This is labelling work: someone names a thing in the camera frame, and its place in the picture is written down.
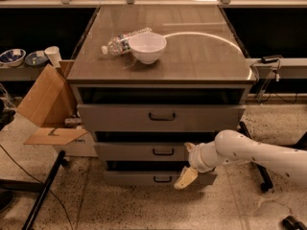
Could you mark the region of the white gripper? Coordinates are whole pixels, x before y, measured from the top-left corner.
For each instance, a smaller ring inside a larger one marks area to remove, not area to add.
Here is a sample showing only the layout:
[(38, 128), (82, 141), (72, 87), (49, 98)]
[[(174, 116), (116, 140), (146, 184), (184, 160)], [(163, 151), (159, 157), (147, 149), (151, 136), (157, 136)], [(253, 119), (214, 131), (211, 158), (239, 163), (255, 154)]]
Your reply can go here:
[(189, 152), (188, 162), (190, 167), (184, 167), (174, 187), (183, 190), (198, 178), (198, 173), (207, 173), (214, 169), (212, 160), (215, 149), (211, 143), (195, 145), (190, 142), (184, 144)]

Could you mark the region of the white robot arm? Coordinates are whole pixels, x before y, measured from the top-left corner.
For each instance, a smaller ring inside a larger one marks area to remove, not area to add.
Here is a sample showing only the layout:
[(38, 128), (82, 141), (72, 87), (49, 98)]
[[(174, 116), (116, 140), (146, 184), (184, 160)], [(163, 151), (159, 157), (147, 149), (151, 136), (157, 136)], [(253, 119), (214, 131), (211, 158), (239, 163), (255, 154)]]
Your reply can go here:
[(307, 151), (279, 147), (254, 141), (234, 130), (220, 131), (212, 142), (185, 143), (189, 167), (184, 167), (174, 187), (184, 189), (192, 184), (200, 173), (215, 167), (248, 161), (260, 165), (300, 185), (307, 185)]

